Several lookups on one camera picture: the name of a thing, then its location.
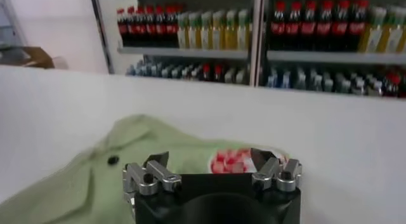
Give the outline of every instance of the shelf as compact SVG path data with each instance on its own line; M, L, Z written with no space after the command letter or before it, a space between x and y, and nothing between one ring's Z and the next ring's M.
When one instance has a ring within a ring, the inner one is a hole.
M246 59L248 51L219 51L204 49L179 49L179 48L146 48L146 47L124 47L118 49L122 54L141 54L155 56L176 56L189 58L227 58Z
M406 65L406 54L268 51L271 61Z

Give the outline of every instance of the plastic bottle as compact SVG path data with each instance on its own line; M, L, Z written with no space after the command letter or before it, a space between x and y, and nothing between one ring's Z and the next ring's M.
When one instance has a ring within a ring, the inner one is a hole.
M331 0L325 0L322 3L322 9L318 16L316 28L316 49L319 51L329 50L329 39L332 23L332 5Z
M237 49L237 12L230 10L227 13L226 49Z
M291 13L285 25L285 49L295 50L298 48L298 38L301 21L301 3L293 2Z
M303 14L301 25L301 38L299 48L303 50L314 50L314 35L316 29L315 21L316 1L308 1Z
M157 6L156 8L156 29L157 29L157 41L160 46L165 46L166 42L166 15L164 13L164 8L162 6Z
M217 11L213 15L213 49L225 49L224 11Z
M189 14L189 48L190 49L201 49L202 39L201 39L201 20L200 13Z
M331 28L331 50L345 51L347 47L346 32L348 27L348 8L350 2L342 0L338 2L337 10L333 15L333 23Z
M239 12L239 28L237 30L237 48L248 50L249 47L249 16L247 10Z
M188 15L187 13L181 14L178 18L178 43L179 48L189 48L189 28L188 28Z
M397 6L389 8L386 24L378 44L378 52L395 53L403 34L403 15Z
M285 2L277 1L275 10L271 16L270 24L270 49L281 50L284 49L284 36L285 36Z
M371 8L371 21L365 28L362 36L359 52L373 53L377 51L383 32L383 23L386 9L374 6Z
M211 11L205 12L202 15L202 29L200 31L202 39L202 49L213 48L213 23Z

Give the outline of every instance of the cola bottle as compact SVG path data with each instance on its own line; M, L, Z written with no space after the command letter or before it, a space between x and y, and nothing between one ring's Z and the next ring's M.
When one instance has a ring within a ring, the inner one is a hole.
M164 9L162 6L157 6L156 8L156 29L157 29L157 35L156 39L159 42L159 46L165 46L166 45L166 15L164 13Z
M285 25L285 49L295 50L298 48L299 28L300 28L301 3L293 2L291 13Z
M348 27L348 8L350 2L341 0L333 15L330 47L332 51L345 51L347 47L346 31Z
M121 35L122 39L122 45L127 46L128 45L128 21L127 18L124 14L124 8L119 8L117 10L117 24L119 26L119 32Z
M148 41L151 46L156 46L158 42L157 36L157 26L155 21L155 12L153 6L146 7L147 14L145 15L145 25L147 26Z
M350 25L348 26L348 51L358 50L367 21L368 4L368 0L358 0L354 4L353 14L350 16Z
M300 29L300 48L303 50L314 50L314 35L316 29L316 1L307 1L303 14Z
M319 51L329 50L329 38L332 23L332 5L331 0L325 0L322 3L322 9L318 15L316 28L316 49Z
M270 49L283 49L285 34L285 3L283 1L276 2L271 18Z

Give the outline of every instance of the cardboard box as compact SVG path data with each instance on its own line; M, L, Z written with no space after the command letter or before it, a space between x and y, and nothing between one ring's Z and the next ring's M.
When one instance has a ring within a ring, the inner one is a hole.
M15 57L13 60L7 60L6 58L0 60L1 65L12 65L21 67L38 67L44 69L53 69L52 58L39 47L17 47L12 48L15 53L21 54ZM5 57L9 51L3 51L3 57Z

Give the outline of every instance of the silver bracket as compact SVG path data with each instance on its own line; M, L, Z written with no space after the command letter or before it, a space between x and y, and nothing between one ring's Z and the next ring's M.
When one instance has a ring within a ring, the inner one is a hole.
M302 175L302 165L296 159L290 159L277 176L277 188L283 192L293 192L299 188Z
M162 183L163 189L167 192L175 192L181 186L181 176L168 171L157 161L148 161L147 171Z
M252 185L261 191L270 188L272 179L276 177L279 170L279 160L274 157L269 158L258 172L252 174Z

